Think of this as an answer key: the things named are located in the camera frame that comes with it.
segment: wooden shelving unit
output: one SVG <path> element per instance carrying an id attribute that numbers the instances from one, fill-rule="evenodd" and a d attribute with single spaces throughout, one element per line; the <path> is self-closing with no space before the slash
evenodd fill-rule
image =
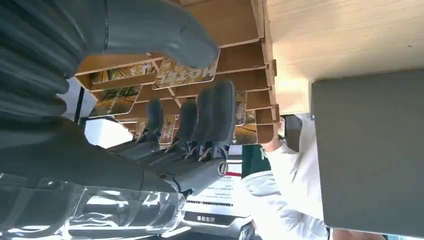
<path id="1" fill-rule="evenodd" d="M 91 55 L 79 66 L 76 78 L 98 98 L 102 91 L 143 85 L 131 112 L 116 115 L 130 131 L 138 118 L 146 117 L 146 104 L 159 98 L 165 115 L 178 115 L 186 98 L 222 80 L 232 80 L 237 91 L 247 91 L 247 109 L 255 110 L 258 143 L 269 142 L 276 132 L 279 109 L 276 105 L 276 74 L 266 0 L 173 0 L 193 14 L 221 48 L 212 82 L 152 90 L 156 73 L 93 84 L 90 74 L 151 63 L 159 69 L 159 53 L 132 55 Z"/>

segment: plywood panel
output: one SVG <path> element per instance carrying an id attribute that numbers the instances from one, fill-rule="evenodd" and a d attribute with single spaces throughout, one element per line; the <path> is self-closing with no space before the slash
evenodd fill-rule
<path id="1" fill-rule="evenodd" d="M 255 111 L 256 124 L 257 125 L 268 125 L 273 124 L 273 111 L 274 108 L 258 109 Z"/>
<path id="2" fill-rule="evenodd" d="M 216 74 L 265 68 L 260 41 L 221 49 Z"/>
<path id="3" fill-rule="evenodd" d="M 152 100 L 152 99 L 167 100 L 167 99 L 173 99 L 173 97 L 171 96 L 170 91 L 167 88 L 153 90 L 152 85 L 149 84 L 149 85 L 143 85 L 143 88 L 141 89 L 140 94 L 135 100 L 135 103 L 148 102 L 149 100 Z"/>
<path id="4" fill-rule="evenodd" d="M 79 84 L 86 90 L 90 90 L 92 87 L 92 80 L 88 75 L 76 76 L 75 79 Z"/>
<path id="5" fill-rule="evenodd" d="M 309 111 L 318 79 L 424 67 L 423 1 L 267 2 L 282 114 Z"/>
<path id="6" fill-rule="evenodd" d="M 161 100 L 160 103 L 162 104 L 164 115 L 179 115 L 180 114 L 180 108 L 178 107 L 178 105 L 173 99 Z M 145 118 L 147 117 L 146 107 L 147 107 L 147 102 L 135 103 L 129 113 L 116 115 L 115 119 L 118 121 L 121 121 L 121 120 L 129 120 L 129 119 L 136 119 L 136 118 Z"/>
<path id="7" fill-rule="evenodd" d="M 135 64 L 161 60 L 162 58 L 157 53 L 90 55 L 79 65 L 75 75 L 79 76 L 109 69 L 128 67 Z"/>
<path id="8" fill-rule="evenodd" d="M 276 125 L 257 125 L 257 143 L 266 144 L 271 142 L 274 136 L 277 135 Z"/>
<path id="9" fill-rule="evenodd" d="M 264 1 L 263 0 L 250 0 L 253 14 L 256 21 L 257 34 L 259 38 L 265 36 L 264 30 Z"/>
<path id="10" fill-rule="evenodd" d="M 259 40 L 256 20 L 249 0 L 209 0 L 186 8 L 221 47 Z"/>
<path id="11" fill-rule="evenodd" d="M 155 77 L 156 77 L 156 73 L 150 73 L 146 75 L 127 77 L 127 78 L 123 78 L 119 80 L 100 82 L 100 83 L 92 84 L 90 90 L 92 92 L 98 92 L 98 91 L 103 91 L 107 89 L 152 84 L 155 81 Z"/>
<path id="12" fill-rule="evenodd" d="M 197 96 L 202 89 L 211 88 L 216 84 L 216 82 L 223 80 L 231 80 L 235 89 L 238 91 L 258 91 L 269 89 L 267 85 L 266 72 L 264 69 L 260 69 L 220 74 L 216 75 L 215 79 L 211 82 L 175 87 L 175 96 L 178 98 Z"/>
<path id="13" fill-rule="evenodd" d="M 273 105 L 270 102 L 270 94 L 267 90 L 265 91 L 250 91 L 247 93 L 247 104 L 248 110 L 256 109 L 270 109 Z"/>

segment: poster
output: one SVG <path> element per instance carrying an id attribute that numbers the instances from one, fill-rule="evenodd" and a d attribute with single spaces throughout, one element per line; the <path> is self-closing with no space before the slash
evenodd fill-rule
<path id="1" fill-rule="evenodd" d="M 153 64 L 151 62 L 146 62 L 133 66 L 119 67 L 106 71 L 91 73 L 90 78 L 93 84 L 98 84 L 107 81 L 114 81 L 135 76 L 152 74 L 155 72 L 156 70 Z"/>
<path id="2" fill-rule="evenodd" d="M 90 118 L 127 114 L 142 90 L 142 86 L 104 90 L 90 113 Z"/>
<path id="3" fill-rule="evenodd" d="M 218 58 L 205 68 L 184 66 L 170 58 L 165 58 L 154 79 L 152 89 L 164 89 L 189 84 L 206 83 L 214 80 L 217 72 Z"/>
<path id="4" fill-rule="evenodd" d="M 160 144 L 170 144 L 174 138 L 174 127 L 177 121 L 176 116 L 165 116 L 163 119 L 163 128 L 160 135 Z"/>
<path id="5" fill-rule="evenodd" d="M 247 105 L 248 95 L 245 91 L 236 91 L 235 92 L 235 125 L 243 126 L 246 121 L 246 105 Z"/>
<path id="6" fill-rule="evenodd" d="M 236 126 L 232 138 L 233 145 L 252 145 L 258 143 L 255 110 L 247 110 L 243 126 Z"/>

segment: person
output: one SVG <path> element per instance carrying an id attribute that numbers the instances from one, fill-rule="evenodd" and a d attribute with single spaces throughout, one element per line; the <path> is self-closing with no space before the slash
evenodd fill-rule
<path id="1" fill-rule="evenodd" d="M 307 114 L 299 119 L 298 151 L 278 136 L 261 146 L 243 146 L 242 181 L 236 187 L 236 208 L 251 214 L 263 240 L 391 239 L 381 234 L 326 227 L 315 123 Z M 257 162 L 256 170 L 252 170 L 254 162 Z"/>

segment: black pole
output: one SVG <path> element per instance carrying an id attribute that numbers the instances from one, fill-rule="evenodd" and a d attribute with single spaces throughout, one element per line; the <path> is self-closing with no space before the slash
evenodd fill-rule
<path id="1" fill-rule="evenodd" d="M 84 88 L 81 87 L 79 89 L 79 96 L 78 96 L 78 103 L 76 104 L 76 111 L 75 111 L 75 118 L 73 121 L 78 124 L 80 121 L 80 113 L 81 113 L 81 106 L 83 105 L 83 99 L 84 99 Z"/>

